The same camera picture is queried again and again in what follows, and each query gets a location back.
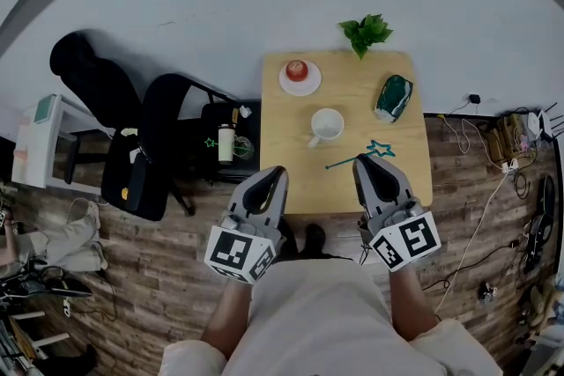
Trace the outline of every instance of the power strip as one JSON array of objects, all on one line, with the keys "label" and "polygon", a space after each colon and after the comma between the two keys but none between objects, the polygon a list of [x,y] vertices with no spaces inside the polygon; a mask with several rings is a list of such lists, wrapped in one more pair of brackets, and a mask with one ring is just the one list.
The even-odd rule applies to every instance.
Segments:
[{"label": "power strip", "polygon": [[501,164],[501,171],[505,174],[508,173],[509,171],[516,171],[517,169],[519,169],[519,160],[517,159],[512,159],[511,160],[511,165],[508,165],[507,161],[504,161]]}]

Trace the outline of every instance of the potted plant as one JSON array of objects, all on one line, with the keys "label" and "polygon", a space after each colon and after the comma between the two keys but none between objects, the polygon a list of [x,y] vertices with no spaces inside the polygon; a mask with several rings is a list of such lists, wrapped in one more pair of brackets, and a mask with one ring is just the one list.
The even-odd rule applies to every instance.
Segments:
[{"label": "potted plant", "polygon": [[383,21],[382,14],[368,14],[360,23],[347,20],[339,25],[343,27],[345,36],[351,40],[352,48],[361,60],[370,46],[375,42],[385,42],[393,32],[388,28],[388,23]]}]

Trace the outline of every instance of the electrical cable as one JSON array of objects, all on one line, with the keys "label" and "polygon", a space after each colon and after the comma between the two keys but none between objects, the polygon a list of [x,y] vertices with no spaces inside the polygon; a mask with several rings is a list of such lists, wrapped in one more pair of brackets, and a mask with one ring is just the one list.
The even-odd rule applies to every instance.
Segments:
[{"label": "electrical cable", "polygon": [[466,100],[466,103],[464,105],[462,105],[459,108],[455,108],[454,110],[452,110],[451,112],[448,112],[445,114],[445,116],[449,115],[449,114],[453,114],[455,112],[457,112],[458,110],[462,110],[464,107],[466,107],[468,104],[470,104],[470,100]]},{"label": "electrical cable", "polygon": [[110,321],[110,322],[115,322],[117,320],[117,305],[115,302],[115,288],[114,286],[108,281],[108,279],[105,276],[101,276],[99,275],[101,279],[103,279],[104,281],[106,281],[106,284],[108,284],[110,286],[110,288],[112,289],[112,304],[114,306],[114,318],[110,317],[109,315],[107,315],[106,313],[103,313],[100,310],[88,310],[88,311],[80,311],[80,310],[76,310],[76,309],[72,309],[72,312],[74,313],[81,313],[81,314],[90,314],[90,313],[99,313],[101,316],[103,316],[104,318],[106,318],[106,320]]},{"label": "electrical cable", "polygon": [[522,239],[519,241],[519,245],[516,247],[515,255],[513,256],[511,263],[508,265],[508,267],[505,269],[505,271],[503,271],[501,273],[500,279],[497,281],[497,284],[495,285],[496,287],[500,286],[501,281],[505,278],[505,276],[513,268],[513,265],[515,264],[515,260],[516,260],[517,256],[519,255],[519,253],[524,252],[526,250],[526,248],[523,249],[523,250],[521,249],[521,243],[524,242],[524,239],[523,239],[523,235],[520,235],[520,236],[521,236]]},{"label": "electrical cable", "polygon": [[370,252],[371,247],[369,245],[364,244],[364,243],[362,243],[361,246],[362,246],[362,253],[360,254],[359,264],[364,265],[364,262],[368,258],[368,253]]},{"label": "electrical cable", "polygon": [[515,290],[520,291],[522,290],[525,285],[527,284],[527,278],[523,280],[523,272],[521,271],[521,267],[523,266],[523,262],[527,262],[527,254],[523,254],[521,260],[519,261],[519,266],[517,267],[517,279],[515,280]]},{"label": "electrical cable", "polygon": [[466,269],[470,269],[470,268],[474,268],[477,267],[478,265],[480,265],[480,263],[482,263],[483,261],[489,259],[492,255],[494,255],[495,253],[497,253],[498,251],[501,251],[502,249],[511,249],[510,245],[504,245],[504,246],[500,246],[495,248],[491,253],[489,253],[486,257],[481,258],[480,260],[478,260],[476,263],[473,263],[472,265],[466,265],[464,267],[462,267],[461,269],[455,269],[454,271],[448,273],[444,279],[439,279],[436,282],[433,282],[432,284],[430,284],[429,286],[425,287],[423,289],[423,291],[429,290],[432,287],[435,287],[437,284],[443,282],[443,288],[448,289],[451,282],[450,282],[450,277],[455,275],[456,273],[460,273],[462,271],[465,271]]},{"label": "electrical cable", "polygon": [[[523,179],[523,185],[519,186],[519,181]],[[519,170],[516,171],[513,179],[513,188],[519,196],[519,199],[526,199],[531,191],[531,183],[527,181],[527,177]]]},{"label": "electrical cable", "polygon": [[474,230],[474,233],[472,234],[472,236],[470,237],[470,240],[468,241],[468,244],[466,245],[466,248],[464,249],[464,252],[462,254],[462,258],[460,259],[460,262],[458,263],[458,268],[456,268],[456,273],[454,274],[454,276],[452,277],[452,281],[450,281],[449,287],[447,288],[447,290],[445,291],[444,295],[442,296],[441,302],[439,303],[439,305],[437,306],[436,309],[434,309],[434,312],[437,313],[437,311],[441,308],[442,303],[444,302],[445,298],[447,298],[447,295],[449,294],[450,291],[450,287],[452,287],[452,285],[454,284],[455,280],[456,280],[456,275],[458,274],[458,271],[462,268],[462,264],[464,262],[464,257],[466,256],[466,253],[468,252],[468,248],[470,247],[470,245],[472,244],[474,237],[476,236],[476,234],[478,233],[479,228],[482,226],[482,223],[484,222],[484,218],[486,217],[486,213],[487,213],[487,208],[490,205],[490,202],[492,201],[492,199],[494,198],[495,194],[499,191],[499,189],[501,188],[501,185],[503,184],[503,182],[508,178],[509,175],[509,171],[507,171],[505,173],[505,175],[503,176],[503,179],[501,179],[500,183],[498,184],[497,188],[493,191],[493,193],[490,195],[490,197],[487,200],[486,203],[486,207],[484,207],[484,213],[482,213],[482,217],[480,218],[478,225],[476,226],[476,229]]},{"label": "electrical cable", "polygon": [[462,133],[464,134],[464,137],[466,138],[466,142],[468,143],[468,147],[464,150],[462,148],[462,146],[460,145],[460,137],[458,136],[458,133],[456,132],[456,130],[454,130],[454,128],[449,124],[449,122],[447,121],[447,115],[446,114],[442,114],[440,115],[440,117],[442,118],[442,120],[444,121],[445,124],[447,124],[447,126],[449,126],[449,128],[455,132],[456,135],[456,143],[458,144],[458,149],[460,149],[460,152],[462,152],[463,154],[466,154],[469,150],[470,150],[470,139],[468,138],[468,136],[466,135],[466,130],[464,129],[464,123],[472,126],[477,132],[478,132],[478,136],[480,141],[482,142],[482,145],[484,146],[484,151],[486,152],[486,157],[489,160],[489,162],[494,165],[496,168],[501,169],[501,166],[497,165],[494,163],[494,161],[491,159],[489,152],[487,151],[487,146],[486,146],[486,142],[484,141],[484,138],[482,137],[481,134],[481,130],[478,129],[478,127],[476,127],[474,124],[472,124],[470,121],[465,120],[464,118],[460,121],[462,124]]},{"label": "electrical cable", "polygon": [[515,110],[507,112],[503,116],[509,116],[510,114],[513,114],[513,113],[519,113],[519,112],[521,112],[521,110],[524,110],[523,114],[529,114],[531,112],[530,109],[527,108],[527,107],[517,107]]},{"label": "electrical cable", "polygon": [[72,201],[72,203],[70,204],[69,207],[69,214],[67,215],[67,220],[65,221],[65,224],[69,223],[69,219],[71,219],[71,213],[72,213],[72,207],[74,207],[74,204],[76,201],[87,201],[88,203],[96,203],[97,205],[99,205],[100,207],[105,207],[106,205],[109,205],[109,203],[97,203],[95,201],[91,201],[90,199],[86,199],[85,197],[77,197],[74,201]]}]

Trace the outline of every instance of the blue star wand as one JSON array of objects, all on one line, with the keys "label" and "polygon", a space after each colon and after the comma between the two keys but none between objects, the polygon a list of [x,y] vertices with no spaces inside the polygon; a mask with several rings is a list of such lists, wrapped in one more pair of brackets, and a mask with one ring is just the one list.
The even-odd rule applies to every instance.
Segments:
[{"label": "blue star wand", "polygon": [[[376,146],[385,149],[385,151],[380,152],[379,150],[376,149]],[[364,155],[376,154],[378,157],[385,157],[386,155],[389,156],[389,157],[396,157],[396,154],[394,152],[392,152],[392,150],[391,150],[391,144],[380,144],[375,140],[371,140],[371,143],[370,143],[369,146],[367,146],[367,149],[370,152],[366,152]],[[353,161],[354,159],[356,159],[356,157],[352,157],[352,159],[339,161],[338,163],[334,163],[333,165],[326,166],[325,169],[330,169],[334,166],[343,165],[344,163],[348,163],[350,161]]]}]

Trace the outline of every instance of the red apple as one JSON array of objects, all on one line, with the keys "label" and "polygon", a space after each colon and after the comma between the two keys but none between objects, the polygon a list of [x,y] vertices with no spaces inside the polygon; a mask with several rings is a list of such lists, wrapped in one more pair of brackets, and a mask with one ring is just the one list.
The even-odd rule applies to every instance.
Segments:
[{"label": "red apple", "polygon": [[293,82],[303,82],[308,76],[308,66],[302,60],[292,60],[286,65],[286,75]]}]

